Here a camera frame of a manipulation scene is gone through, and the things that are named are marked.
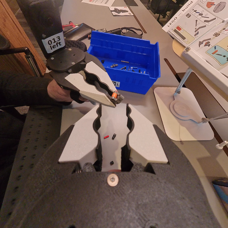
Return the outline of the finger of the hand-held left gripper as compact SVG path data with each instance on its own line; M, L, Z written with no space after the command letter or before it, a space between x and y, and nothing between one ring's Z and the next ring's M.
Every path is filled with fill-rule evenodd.
M90 101L94 101L108 107L116 107L116 105L104 93L98 91L94 85L88 84L82 74L69 74L65 77L65 79L79 89L79 93L83 98L87 98Z
M85 81L91 85L94 85L98 91L105 94L113 94L116 88L110 79L108 73L101 69L93 61L86 64L84 69Z

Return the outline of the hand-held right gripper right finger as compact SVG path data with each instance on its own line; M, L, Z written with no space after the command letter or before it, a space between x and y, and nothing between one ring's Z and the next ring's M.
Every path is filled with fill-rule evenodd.
M131 104L126 107L126 144L121 148L121 166L132 167L133 162L146 166L148 163L168 163L152 122Z

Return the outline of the dark grey connector piece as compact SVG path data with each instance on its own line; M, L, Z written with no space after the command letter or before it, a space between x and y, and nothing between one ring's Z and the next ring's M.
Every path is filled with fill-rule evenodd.
M124 99L124 96L122 96L120 93L118 93L118 98L117 98L117 100L112 99L112 95L109 95L108 92L106 92L106 95L107 95L107 97L110 99L110 101L111 101L112 103L114 103L115 105L116 105L116 104L120 104L121 101Z

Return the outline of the person's left forearm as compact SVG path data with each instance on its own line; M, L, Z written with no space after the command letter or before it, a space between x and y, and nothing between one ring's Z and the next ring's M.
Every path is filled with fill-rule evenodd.
M49 83L47 78L0 70L0 105L55 105L47 92Z

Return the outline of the scattered small grey parts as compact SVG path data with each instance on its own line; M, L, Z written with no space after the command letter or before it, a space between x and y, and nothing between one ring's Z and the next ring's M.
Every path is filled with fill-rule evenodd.
M101 63L105 67L107 71L110 70L121 70L125 72L142 72L147 73L146 66L140 65L138 63L124 63L118 60L111 60L111 59L105 59L101 58Z

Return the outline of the blue plastic bin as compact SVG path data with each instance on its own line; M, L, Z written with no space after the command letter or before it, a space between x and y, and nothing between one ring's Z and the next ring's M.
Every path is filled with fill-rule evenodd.
M106 70L118 90L146 94L161 76L158 42L151 44L149 40L92 31L87 52L99 60L123 60L146 66L147 73Z

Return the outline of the black flat pouch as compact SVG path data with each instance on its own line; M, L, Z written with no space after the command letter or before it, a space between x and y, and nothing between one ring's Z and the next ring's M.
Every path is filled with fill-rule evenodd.
M93 31L93 28L88 26L85 23L79 24L78 26L68 30L64 33L65 40L75 40L79 41L84 37L88 37L88 35Z

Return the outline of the black perforated board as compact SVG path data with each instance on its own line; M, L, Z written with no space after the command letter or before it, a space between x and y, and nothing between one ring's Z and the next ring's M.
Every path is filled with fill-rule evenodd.
M62 107L30 106L0 212L8 220L19 201L26 180L42 154L60 136Z

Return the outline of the wooden pillar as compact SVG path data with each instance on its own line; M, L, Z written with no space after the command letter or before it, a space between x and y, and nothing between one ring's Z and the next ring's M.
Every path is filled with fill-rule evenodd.
M10 42L12 48L28 47L34 55L41 73L45 73L46 66L43 60L5 0L0 1L0 34ZM24 53L0 56L0 69L34 76Z

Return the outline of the paper sheet with red mark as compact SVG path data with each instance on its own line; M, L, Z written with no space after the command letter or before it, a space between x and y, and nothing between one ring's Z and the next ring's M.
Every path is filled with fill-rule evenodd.
M81 2L93 5L111 7L115 0L82 0Z

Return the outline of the small printed booklet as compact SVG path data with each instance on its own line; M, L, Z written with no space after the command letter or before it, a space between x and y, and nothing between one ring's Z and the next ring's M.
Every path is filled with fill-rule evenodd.
M133 16L128 7L109 7L113 16Z

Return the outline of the white stand peg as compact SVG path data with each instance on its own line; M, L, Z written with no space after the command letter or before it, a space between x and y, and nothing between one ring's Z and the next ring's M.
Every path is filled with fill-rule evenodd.
M222 143L217 144L217 145L216 145L216 148L221 150L221 149L223 149L224 146L226 146L227 144L228 144L228 141L223 141Z

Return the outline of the black office chair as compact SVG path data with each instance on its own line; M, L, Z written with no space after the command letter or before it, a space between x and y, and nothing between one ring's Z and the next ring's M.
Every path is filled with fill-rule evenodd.
M147 6L154 14L162 15L162 17L165 18L166 13L178 8L179 4L172 0L148 0Z

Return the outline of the red handled tool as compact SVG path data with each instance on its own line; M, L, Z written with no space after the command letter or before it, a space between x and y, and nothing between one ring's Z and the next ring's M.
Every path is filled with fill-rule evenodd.
M74 24L72 21L69 21L68 24L62 25L62 29L63 29L63 30L66 30L66 28L68 28L68 27L70 27L70 29L72 29L72 28L74 28L74 27L76 27L76 26L78 26L78 24Z

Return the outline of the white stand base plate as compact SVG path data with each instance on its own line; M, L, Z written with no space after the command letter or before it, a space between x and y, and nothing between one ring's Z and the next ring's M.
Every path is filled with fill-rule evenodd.
M192 91L175 87L156 87L155 98L166 134L175 141L212 140L214 132L209 123L201 123L204 116Z

